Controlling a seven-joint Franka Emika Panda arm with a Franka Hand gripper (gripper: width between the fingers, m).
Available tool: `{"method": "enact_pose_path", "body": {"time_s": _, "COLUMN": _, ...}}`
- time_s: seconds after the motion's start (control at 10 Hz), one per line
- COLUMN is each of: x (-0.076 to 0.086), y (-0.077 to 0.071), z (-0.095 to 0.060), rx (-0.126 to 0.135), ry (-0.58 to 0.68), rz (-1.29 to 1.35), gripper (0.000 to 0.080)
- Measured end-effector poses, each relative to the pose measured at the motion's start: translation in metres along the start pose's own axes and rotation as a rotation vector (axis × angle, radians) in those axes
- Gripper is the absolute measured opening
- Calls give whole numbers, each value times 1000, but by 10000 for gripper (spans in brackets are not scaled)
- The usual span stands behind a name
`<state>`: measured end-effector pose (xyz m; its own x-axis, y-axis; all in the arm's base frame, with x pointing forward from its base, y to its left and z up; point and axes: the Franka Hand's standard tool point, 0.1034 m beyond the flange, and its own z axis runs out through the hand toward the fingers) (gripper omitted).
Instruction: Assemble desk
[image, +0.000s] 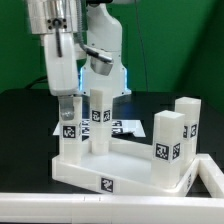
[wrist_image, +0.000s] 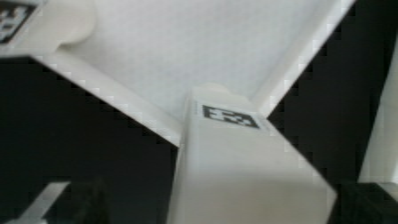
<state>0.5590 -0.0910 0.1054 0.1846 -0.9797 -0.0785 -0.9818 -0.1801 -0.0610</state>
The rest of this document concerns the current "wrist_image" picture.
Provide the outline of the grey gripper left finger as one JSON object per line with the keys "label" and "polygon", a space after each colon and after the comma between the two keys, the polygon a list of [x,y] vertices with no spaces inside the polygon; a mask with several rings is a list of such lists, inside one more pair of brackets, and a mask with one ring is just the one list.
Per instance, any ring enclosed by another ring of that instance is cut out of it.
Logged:
{"label": "grey gripper left finger", "polygon": [[110,224],[103,182],[49,182],[10,224]]}

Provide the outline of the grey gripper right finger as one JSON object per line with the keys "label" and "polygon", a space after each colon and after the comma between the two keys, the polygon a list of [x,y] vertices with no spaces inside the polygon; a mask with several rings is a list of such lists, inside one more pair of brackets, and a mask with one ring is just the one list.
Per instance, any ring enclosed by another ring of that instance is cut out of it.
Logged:
{"label": "grey gripper right finger", "polygon": [[330,224],[398,224],[396,183],[341,183]]}

